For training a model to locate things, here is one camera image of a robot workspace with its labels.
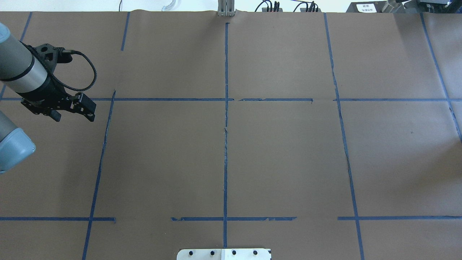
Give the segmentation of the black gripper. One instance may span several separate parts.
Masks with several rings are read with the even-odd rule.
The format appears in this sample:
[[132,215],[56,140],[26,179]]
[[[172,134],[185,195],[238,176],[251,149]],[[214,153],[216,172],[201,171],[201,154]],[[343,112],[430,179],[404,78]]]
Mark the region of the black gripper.
[[33,114],[43,114],[56,122],[61,120],[61,110],[81,114],[94,122],[96,103],[83,92],[71,96],[65,91],[64,85],[48,76],[40,87],[21,94],[21,104]]

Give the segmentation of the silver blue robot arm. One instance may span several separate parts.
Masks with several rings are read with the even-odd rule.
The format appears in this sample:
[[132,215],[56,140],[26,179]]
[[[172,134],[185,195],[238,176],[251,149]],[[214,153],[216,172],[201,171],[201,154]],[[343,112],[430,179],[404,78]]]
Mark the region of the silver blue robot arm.
[[[54,47],[48,43],[37,47],[26,45],[1,24],[0,78],[1,83],[17,93],[21,104],[31,113],[61,120],[60,111],[81,114],[90,122],[95,120],[96,103],[84,91],[97,80],[97,71],[82,52]],[[72,55],[82,56],[93,71],[88,87],[77,89],[61,82],[54,71],[57,64],[69,64]],[[0,170],[5,173],[36,151],[36,145],[24,130],[4,113],[0,114]]]

